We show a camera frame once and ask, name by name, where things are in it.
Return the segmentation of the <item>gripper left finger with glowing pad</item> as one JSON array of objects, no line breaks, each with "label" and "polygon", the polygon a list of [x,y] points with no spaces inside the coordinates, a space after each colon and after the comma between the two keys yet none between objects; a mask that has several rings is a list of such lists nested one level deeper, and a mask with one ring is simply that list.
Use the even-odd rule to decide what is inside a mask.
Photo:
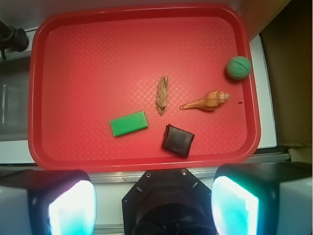
[{"label": "gripper left finger with glowing pad", "polygon": [[2,235],[91,235],[96,190],[82,170],[24,170],[0,178]]}]

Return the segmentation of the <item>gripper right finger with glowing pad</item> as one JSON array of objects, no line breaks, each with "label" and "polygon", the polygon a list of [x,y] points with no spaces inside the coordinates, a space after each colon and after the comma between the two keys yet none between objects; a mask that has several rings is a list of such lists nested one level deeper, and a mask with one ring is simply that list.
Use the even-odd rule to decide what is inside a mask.
[{"label": "gripper right finger with glowing pad", "polygon": [[313,167],[224,164],[215,173],[211,208],[220,235],[311,235]]}]

